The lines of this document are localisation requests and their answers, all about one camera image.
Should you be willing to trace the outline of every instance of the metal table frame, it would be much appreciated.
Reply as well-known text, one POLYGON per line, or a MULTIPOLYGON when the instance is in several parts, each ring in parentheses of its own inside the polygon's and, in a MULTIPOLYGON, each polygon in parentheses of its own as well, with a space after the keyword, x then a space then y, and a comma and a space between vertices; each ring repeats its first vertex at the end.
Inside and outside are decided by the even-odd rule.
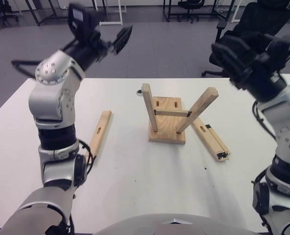
MULTIPOLYGON (((32 13, 32 16, 33 16, 33 18, 34 18, 34 20, 35 20, 37 26, 40 26, 42 23, 44 23, 44 22, 46 22, 46 21, 48 21, 48 20, 67 19, 67 16, 58 16, 57 13, 56 13, 55 8, 54 8, 53 5, 52 5, 51 0, 48 0, 48 2, 49 2, 49 4, 50 4, 50 8, 51 8, 51 10, 52 10, 52 14, 49 15, 49 16, 47 16, 47 17, 45 17, 45 18, 42 19, 41 21, 39 21, 39 20, 37 19, 36 15, 35 15, 35 12, 34 12, 32 6, 31 6, 31 4, 29 3, 29 1, 28 1, 28 0, 25 0, 25 2, 26 2, 26 4, 27 4, 27 6, 28 6, 29 11, 32 13)), ((102 4, 103 4, 103 7, 104 7, 105 12, 107 12, 107 10, 106 10, 106 5, 105 5, 105 1, 104 1, 104 0, 102 0, 102 4)), ((92 0, 92 5, 93 5, 94 9, 96 10, 96 4, 95 4, 94 0, 92 0)))
MULTIPOLYGON (((207 12, 206 13, 191 13, 191 15, 194 15, 194 16, 218 16, 218 17, 223 18, 225 21, 227 21, 229 18, 229 15, 231 14, 235 0, 232 0, 231 5, 229 6, 229 9, 227 12, 227 16, 224 16, 223 14, 221 14, 220 12, 217 12, 215 10, 215 6, 217 4, 217 1, 218 0, 214 0, 212 10, 210 13, 207 13, 207 12)), ((168 13, 165 13, 165 0, 163 0, 163 14, 164 14, 167 22, 170 22, 170 16, 182 16, 185 14, 185 13, 171 13, 171 6, 172 6, 172 0, 169 0, 168 13)))

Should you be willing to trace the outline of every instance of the white table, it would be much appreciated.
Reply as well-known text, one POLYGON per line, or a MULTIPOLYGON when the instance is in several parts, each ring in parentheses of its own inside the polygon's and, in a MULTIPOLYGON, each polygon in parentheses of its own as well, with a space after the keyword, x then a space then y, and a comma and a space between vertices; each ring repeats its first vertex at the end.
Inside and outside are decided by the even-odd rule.
MULTIPOLYGON (((27 80, 0 108, 0 227, 42 186, 39 139, 27 103, 33 87, 27 80)), ((77 137, 89 142, 102 110, 113 115, 96 164, 76 193, 76 232, 95 233, 147 213, 203 215, 265 231, 251 206, 250 181, 271 163, 276 144, 253 117, 253 101, 225 78, 85 79, 75 103, 77 137), (186 145, 148 142, 146 107, 136 95, 142 83, 151 84, 153 95, 181 97, 186 109, 216 87, 220 97, 201 119, 230 148, 230 161, 214 161, 191 127, 186 145)))

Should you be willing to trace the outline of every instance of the silver robot arm segment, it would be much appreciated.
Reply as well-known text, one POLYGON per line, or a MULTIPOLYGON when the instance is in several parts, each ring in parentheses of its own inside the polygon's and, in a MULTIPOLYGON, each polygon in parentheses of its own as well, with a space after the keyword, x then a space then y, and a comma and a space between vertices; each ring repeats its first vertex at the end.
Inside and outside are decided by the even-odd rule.
MULTIPOLYGON (((39 131, 38 148, 44 187, 31 193, 9 218, 0 235, 73 235, 71 219, 75 190, 89 173, 93 158, 78 154, 75 135, 74 98, 84 79, 84 71, 101 61, 108 52, 118 54, 128 42, 132 27, 123 28, 116 40, 104 42, 95 30, 100 17, 94 10, 69 5, 68 24, 75 39, 43 60, 36 68, 36 86, 29 97, 29 108, 39 131)), ((18 67, 16 69, 29 74, 18 67)), ((24 65, 35 62, 21 61, 24 65)))
POLYGON ((290 36, 272 41, 262 54, 239 38, 228 39, 239 50, 214 44, 213 54, 232 84, 248 90, 257 99, 256 107, 273 127, 277 142, 272 164, 253 182, 252 204, 271 234, 290 235, 290 86, 280 75, 290 59, 290 36))

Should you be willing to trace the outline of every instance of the chair backrest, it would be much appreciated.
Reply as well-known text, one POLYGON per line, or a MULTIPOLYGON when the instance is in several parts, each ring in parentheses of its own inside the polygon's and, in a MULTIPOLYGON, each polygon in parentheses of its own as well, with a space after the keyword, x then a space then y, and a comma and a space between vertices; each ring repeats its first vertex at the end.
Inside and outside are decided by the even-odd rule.
POLYGON ((274 36, 289 19, 289 9, 268 9, 256 2, 251 2, 245 7, 240 22, 233 31, 253 31, 274 36))
POLYGON ((197 4, 198 6, 204 5, 204 0, 187 0, 189 5, 197 4))
POLYGON ((187 3, 189 4, 196 4, 199 3, 201 0, 187 0, 187 3))

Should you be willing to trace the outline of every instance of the office chair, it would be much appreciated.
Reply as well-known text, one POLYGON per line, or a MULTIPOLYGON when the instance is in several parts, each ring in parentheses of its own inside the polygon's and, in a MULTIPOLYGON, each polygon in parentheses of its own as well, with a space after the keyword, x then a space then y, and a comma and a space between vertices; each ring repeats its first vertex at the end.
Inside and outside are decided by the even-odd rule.
MULTIPOLYGON (((290 0, 278 1, 278 4, 269 4, 268 0, 258 0, 258 2, 249 3, 244 10, 240 22, 232 31, 228 30, 223 37, 221 32, 226 27, 226 22, 219 22, 217 25, 218 33, 215 42, 226 45, 232 50, 237 50, 235 45, 226 40, 225 35, 240 37, 250 47, 254 48, 258 53, 266 50, 269 43, 274 39, 275 34, 290 19, 290 10, 287 9, 290 0)), ((219 66, 213 54, 210 55, 209 62, 219 66)), ((226 76, 224 70, 222 72, 204 71, 201 75, 206 74, 226 76)))
POLYGON ((5 22, 8 21, 7 19, 15 19, 16 22, 19 21, 18 16, 16 15, 7 15, 6 13, 12 13, 11 6, 9 5, 8 0, 0 0, 0 19, 2 19, 3 25, 5 25, 5 22))
POLYGON ((187 18, 187 21, 191 19, 191 24, 194 22, 193 16, 197 18, 199 21, 199 16, 196 14, 190 14, 190 10, 200 9, 204 5, 204 0, 181 0, 178 2, 178 5, 187 10, 187 13, 183 14, 182 17, 178 16, 178 22, 181 21, 182 18, 187 18))

